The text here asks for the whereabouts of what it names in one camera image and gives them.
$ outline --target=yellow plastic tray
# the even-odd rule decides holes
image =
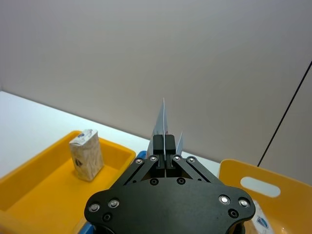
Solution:
[[[0,179],[0,233],[73,233],[87,199],[108,189],[135,158],[134,151],[100,138],[104,167],[92,182],[74,174],[74,131]]]
[[[280,195],[269,197],[244,188],[241,179],[252,177],[280,188]],[[238,187],[259,202],[275,234],[311,234],[312,187],[298,180],[227,159],[221,162],[220,180],[229,186]]]

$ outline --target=table surface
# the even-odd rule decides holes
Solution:
[[[0,178],[71,131],[84,129],[97,129],[99,137],[132,149],[136,154],[146,150],[149,143],[147,139],[1,91]],[[195,155],[182,152],[182,156]],[[219,163],[195,157],[217,176]]]

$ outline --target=handle hole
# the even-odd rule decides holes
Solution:
[[[246,189],[253,190],[269,197],[277,197],[281,194],[281,190],[277,186],[249,176],[242,178],[240,184]]]

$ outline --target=silver screw head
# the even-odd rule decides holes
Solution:
[[[249,202],[244,200],[244,199],[240,199],[238,201],[238,203],[242,206],[242,207],[249,207]]]
[[[99,204],[97,204],[97,203],[93,203],[93,204],[91,204],[91,206],[89,206],[90,212],[96,212],[98,210],[99,210]]]
[[[222,204],[224,204],[224,205],[230,204],[230,199],[229,199],[227,196],[225,196],[225,195],[221,195],[221,196],[219,197],[219,201],[220,201]]]
[[[195,158],[189,157],[188,161],[189,161],[189,162],[195,162]]]
[[[108,206],[110,208],[116,208],[117,206],[119,206],[119,201],[117,199],[113,199],[108,203]]]
[[[137,158],[137,159],[136,159],[136,163],[137,163],[137,164],[141,164],[142,162],[143,162],[143,160],[142,160],[141,158]]]

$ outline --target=black metal plate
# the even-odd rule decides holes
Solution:
[[[239,188],[193,179],[182,185],[174,177],[157,179],[157,185],[145,180],[94,194],[86,204],[86,219],[115,234],[226,234],[255,213],[250,196]],[[220,195],[228,196],[230,204],[220,203]],[[239,205],[242,197],[250,207]],[[108,207],[113,198],[120,201],[114,209]],[[100,204],[97,212],[89,211],[93,203]],[[229,209],[238,211],[238,218],[231,218]],[[107,213],[112,218],[104,222]]]

